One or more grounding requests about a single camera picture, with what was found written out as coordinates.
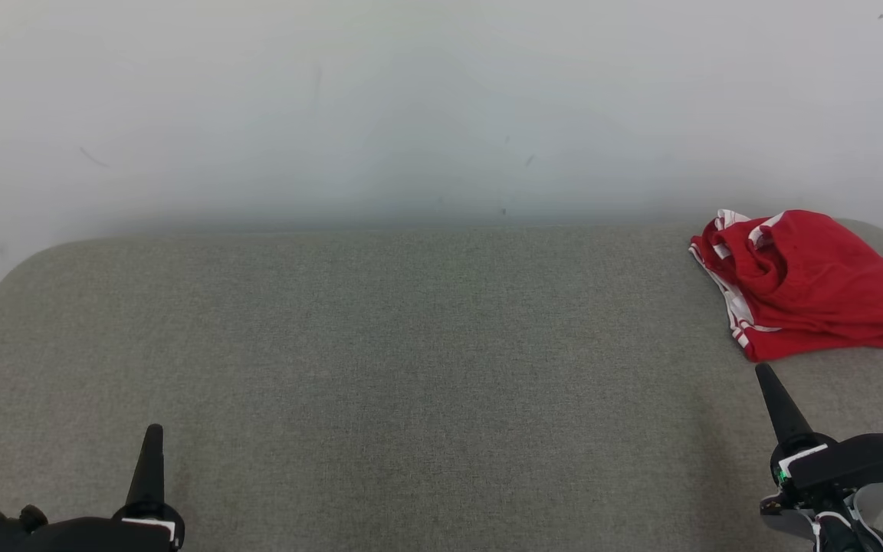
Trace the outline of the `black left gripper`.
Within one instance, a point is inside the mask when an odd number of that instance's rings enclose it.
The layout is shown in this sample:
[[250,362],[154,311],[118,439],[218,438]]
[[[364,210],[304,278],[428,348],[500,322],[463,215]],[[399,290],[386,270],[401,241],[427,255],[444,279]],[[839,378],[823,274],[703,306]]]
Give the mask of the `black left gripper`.
[[179,551],[185,521],[165,504],[162,426],[150,424],[134,467],[126,506],[112,517],[78,517],[32,531],[25,551]]

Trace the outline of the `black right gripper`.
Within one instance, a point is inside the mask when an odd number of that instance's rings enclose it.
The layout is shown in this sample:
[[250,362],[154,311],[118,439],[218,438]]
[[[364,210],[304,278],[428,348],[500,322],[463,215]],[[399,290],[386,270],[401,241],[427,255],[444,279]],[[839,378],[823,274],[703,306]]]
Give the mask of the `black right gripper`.
[[770,474],[778,492],[761,501],[761,520],[792,537],[883,537],[861,510],[861,493],[883,485],[883,433],[843,442],[814,433],[768,363],[756,375],[777,440]]

